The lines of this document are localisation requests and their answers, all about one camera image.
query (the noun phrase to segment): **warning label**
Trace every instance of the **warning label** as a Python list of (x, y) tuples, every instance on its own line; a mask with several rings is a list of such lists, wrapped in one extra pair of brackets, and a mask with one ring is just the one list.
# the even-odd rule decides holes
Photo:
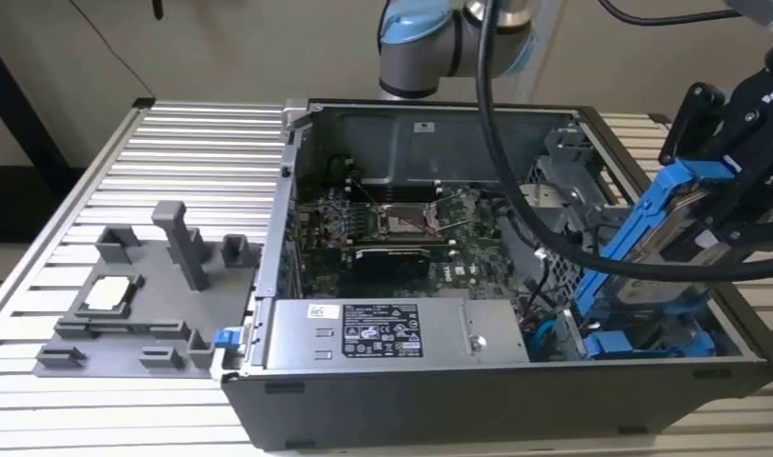
[(347, 357), (423, 357), (417, 305), (345, 305)]

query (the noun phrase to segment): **slotted metal surface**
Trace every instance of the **slotted metal surface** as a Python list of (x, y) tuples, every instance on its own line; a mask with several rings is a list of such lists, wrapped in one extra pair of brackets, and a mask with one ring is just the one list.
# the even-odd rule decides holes
[[(151, 207), (160, 199), (183, 200), (187, 223), (207, 239), (240, 232), (262, 241), (279, 116), (279, 107), (180, 103), (131, 112), (0, 288), (0, 456), (262, 455), (212, 381), (40, 379), (30, 370), (98, 259), (91, 242), (104, 224), (135, 224), (142, 238), (159, 238)], [(653, 175), (666, 128), (646, 115), (605, 119)], [(773, 280), (739, 288), (773, 329)], [(347, 455), (451, 454), (771, 457), (773, 384), (746, 399), (706, 405), (655, 438), (351, 449)]]

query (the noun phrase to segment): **blue latch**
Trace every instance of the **blue latch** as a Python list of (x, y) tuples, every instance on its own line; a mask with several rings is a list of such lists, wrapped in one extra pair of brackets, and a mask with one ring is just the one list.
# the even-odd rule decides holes
[(214, 334), (214, 347), (223, 349), (239, 349), (240, 330), (224, 328)]

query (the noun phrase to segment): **gray plastic peg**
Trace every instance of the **gray plastic peg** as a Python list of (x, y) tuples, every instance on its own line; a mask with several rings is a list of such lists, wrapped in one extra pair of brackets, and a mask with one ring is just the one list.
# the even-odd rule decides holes
[(192, 242), (183, 222), (183, 214), (186, 214), (183, 202), (158, 202), (152, 212), (152, 224), (167, 232), (172, 256), (180, 265), (190, 289), (203, 290), (208, 287), (208, 278), (200, 265), (202, 247), (195, 246)]

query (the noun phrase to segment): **motherboard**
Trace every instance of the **motherboard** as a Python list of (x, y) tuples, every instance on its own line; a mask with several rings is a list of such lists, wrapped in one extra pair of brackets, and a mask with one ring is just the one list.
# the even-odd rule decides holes
[(414, 193), (431, 201), (385, 203), (382, 189), (350, 184), (298, 206), (306, 298), (518, 299), (519, 277), (482, 189), (435, 185)]

